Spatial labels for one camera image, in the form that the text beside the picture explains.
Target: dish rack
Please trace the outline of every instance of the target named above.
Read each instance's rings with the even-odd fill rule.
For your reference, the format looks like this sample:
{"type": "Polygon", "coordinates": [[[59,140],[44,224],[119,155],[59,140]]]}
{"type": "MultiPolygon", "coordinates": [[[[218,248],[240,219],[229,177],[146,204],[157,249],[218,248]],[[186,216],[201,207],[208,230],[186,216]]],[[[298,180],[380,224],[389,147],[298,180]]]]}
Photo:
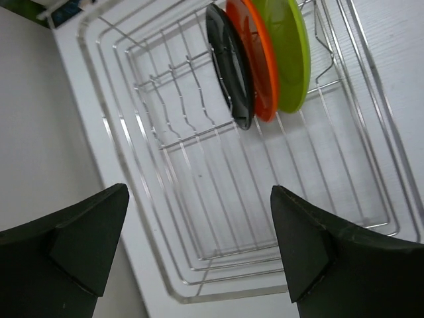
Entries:
{"type": "Polygon", "coordinates": [[[208,3],[110,0],[78,30],[168,293],[197,303],[287,291],[275,184],[420,241],[423,205],[354,2],[299,3],[311,47],[307,99],[271,123],[255,117],[249,131],[232,120],[213,69],[208,3]]]}

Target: chrome wire basket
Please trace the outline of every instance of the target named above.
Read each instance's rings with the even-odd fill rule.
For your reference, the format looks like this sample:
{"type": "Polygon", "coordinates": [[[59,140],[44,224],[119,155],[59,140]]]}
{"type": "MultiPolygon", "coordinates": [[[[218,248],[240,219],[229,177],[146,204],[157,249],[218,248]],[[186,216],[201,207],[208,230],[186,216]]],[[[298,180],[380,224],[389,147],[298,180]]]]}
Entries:
{"type": "Polygon", "coordinates": [[[213,69],[207,4],[111,0],[78,32],[170,295],[193,303],[287,291],[275,184],[420,241],[422,202],[353,1],[299,3],[312,60],[306,102],[271,123],[255,117],[249,131],[232,120],[213,69]]]}

